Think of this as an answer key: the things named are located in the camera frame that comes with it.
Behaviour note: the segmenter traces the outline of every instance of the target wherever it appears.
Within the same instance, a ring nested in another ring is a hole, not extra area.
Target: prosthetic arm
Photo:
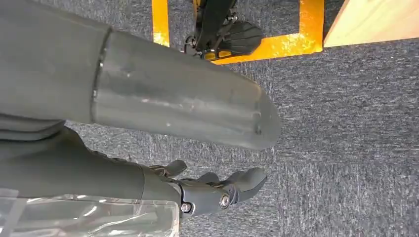
[[[247,200],[266,181],[259,168],[225,181],[212,173],[175,180],[182,161],[108,158],[64,126],[70,119],[264,149],[277,140],[279,118],[255,82],[30,0],[0,1],[0,29],[0,189],[19,198],[172,201],[188,217]]]

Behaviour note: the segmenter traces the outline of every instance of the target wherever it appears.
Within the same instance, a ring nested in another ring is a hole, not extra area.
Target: robotic hand
[[[267,177],[260,168],[246,172],[237,171],[220,181],[215,173],[206,173],[198,179],[173,180],[186,169],[186,164],[176,160],[167,166],[149,167],[166,182],[177,184],[181,194],[181,217],[214,213],[230,205],[252,198],[262,188]]]

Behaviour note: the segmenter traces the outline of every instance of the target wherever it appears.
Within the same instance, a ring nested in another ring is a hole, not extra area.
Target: gray prosthetic socket
[[[0,29],[1,114],[249,149],[276,143],[275,105],[225,67],[31,0],[0,1]]]
[[[35,142],[0,141],[0,157],[0,188],[23,198],[78,194],[180,203],[180,193],[149,168],[89,150],[69,128]]]

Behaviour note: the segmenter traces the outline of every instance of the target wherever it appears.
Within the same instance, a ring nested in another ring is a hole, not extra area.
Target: black mechanical device
[[[260,28],[241,21],[237,0],[193,0],[195,32],[186,39],[184,52],[208,61],[249,55],[260,45]]]

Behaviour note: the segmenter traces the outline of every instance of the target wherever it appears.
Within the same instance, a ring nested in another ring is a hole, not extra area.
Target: prosthetic hand
[[[186,169],[183,161],[145,167],[108,158],[68,128],[26,147],[0,141],[0,152],[6,151],[9,156],[0,159],[0,227],[19,236],[172,237],[182,218],[248,200],[266,181],[259,168],[224,181],[214,173],[176,180]]]

